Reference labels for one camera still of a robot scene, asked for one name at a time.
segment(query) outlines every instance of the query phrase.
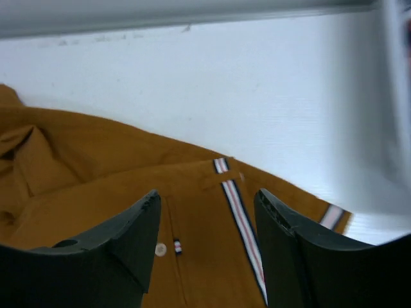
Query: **dark object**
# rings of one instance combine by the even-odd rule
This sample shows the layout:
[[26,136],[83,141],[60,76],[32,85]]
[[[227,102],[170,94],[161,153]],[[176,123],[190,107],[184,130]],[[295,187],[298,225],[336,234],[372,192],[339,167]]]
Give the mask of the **dark object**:
[[160,197],[152,191],[53,248],[0,246],[0,307],[140,307],[150,283],[160,211]]
[[355,241],[265,189],[256,194],[254,207],[269,307],[408,305],[411,235],[381,246]]

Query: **gray wall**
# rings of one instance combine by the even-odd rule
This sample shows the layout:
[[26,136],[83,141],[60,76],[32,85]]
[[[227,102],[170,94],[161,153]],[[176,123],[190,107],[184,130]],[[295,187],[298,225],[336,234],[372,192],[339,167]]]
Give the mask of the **gray wall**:
[[372,0],[0,0],[0,38],[229,19]]

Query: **brown fabric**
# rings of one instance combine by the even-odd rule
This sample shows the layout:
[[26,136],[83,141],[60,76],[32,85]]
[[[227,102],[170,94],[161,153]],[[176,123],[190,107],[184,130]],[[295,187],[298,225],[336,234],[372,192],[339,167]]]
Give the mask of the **brown fabric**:
[[52,246],[156,188],[168,252],[155,258],[143,307],[263,307],[220,184],[235,181],[253,225],[252,197],[262,187],[316,221],[328,204],[233,158],[218,175],[213,160],[222,156],[108,119],[24,107],[0,86],[0,243]]

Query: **white button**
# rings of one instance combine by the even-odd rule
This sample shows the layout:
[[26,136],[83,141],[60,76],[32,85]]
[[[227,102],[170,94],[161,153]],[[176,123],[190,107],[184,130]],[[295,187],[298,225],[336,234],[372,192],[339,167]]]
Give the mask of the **white button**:
[[158,243],[155,247],[155,255],[158,257],[163,257],[167,252],[167,246],[163,243]]

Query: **brown garment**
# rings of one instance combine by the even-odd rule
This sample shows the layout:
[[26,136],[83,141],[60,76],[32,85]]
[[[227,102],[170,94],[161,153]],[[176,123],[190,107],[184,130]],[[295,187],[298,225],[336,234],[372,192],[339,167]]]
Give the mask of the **brown garment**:
[[[315,221],[329,204],[233,158],[219,172],[221,157],[108,119],[24,107],[0,86],[0,243],[52,246],[156,188],[167,252],[155,258],[143,307],[264,307],[244,247],[252,234],[240,233],[248,220],[235,211],[244,208],[254,227],[252,197],[262,187]],[[348,218],[343,212],[337,232]]]

